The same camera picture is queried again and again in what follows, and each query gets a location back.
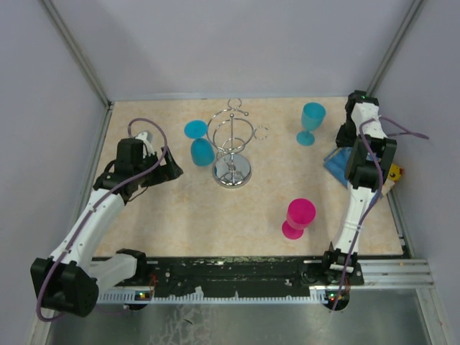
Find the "blue wine glass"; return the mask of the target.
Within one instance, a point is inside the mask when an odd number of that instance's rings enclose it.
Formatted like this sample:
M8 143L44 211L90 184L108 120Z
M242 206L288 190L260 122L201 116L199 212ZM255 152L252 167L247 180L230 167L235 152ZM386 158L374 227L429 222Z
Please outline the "blue wine glass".
M313 131L322 125L326 117L326 109L320 103L310 102L303 107L301 124L303 131L296 136L298 144L302 146L311 146L315 142Z
M207 130L206 123L201 120L192 120L184 128L185 136L193 140L190 146L192 161L199 167L209 166L215 159L211 143L204 138Z

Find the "pink wine glass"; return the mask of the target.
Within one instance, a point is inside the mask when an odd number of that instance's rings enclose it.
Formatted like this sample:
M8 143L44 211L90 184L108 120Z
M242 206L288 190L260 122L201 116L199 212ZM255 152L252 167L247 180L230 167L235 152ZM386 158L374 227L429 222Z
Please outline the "pink wine glass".
M296 198L287 208L286 220L282 224L282 233L288 239L299 239L315 218L315 205L308 199Z

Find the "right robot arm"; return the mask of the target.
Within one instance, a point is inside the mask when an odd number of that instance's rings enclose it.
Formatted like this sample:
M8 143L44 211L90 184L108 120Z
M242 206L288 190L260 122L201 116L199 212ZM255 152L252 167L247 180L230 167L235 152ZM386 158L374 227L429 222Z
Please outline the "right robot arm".
M345 111L346 121L339 128L336 144L351 149L344 169L349 203L321 266L322 278L332 285L343 285L357 268L359 233L382 195L397 149L397 142L382 129L375 97L355 90L348 96Z

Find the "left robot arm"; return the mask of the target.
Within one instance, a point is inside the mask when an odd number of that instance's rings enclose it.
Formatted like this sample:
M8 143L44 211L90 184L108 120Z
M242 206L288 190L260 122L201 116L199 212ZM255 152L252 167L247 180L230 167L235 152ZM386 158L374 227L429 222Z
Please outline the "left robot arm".
M151 141L140 136L122 139L116 158L96 179L90 199L69 234L47 259L37 258L30 268L37 296L36 312L42 309L85 317L101 293L125 280L141 285L148 280L147 255L120 249L98 267L91 267L95 251L121 210L149 188L179 178L183 170L170 149L153 151Z

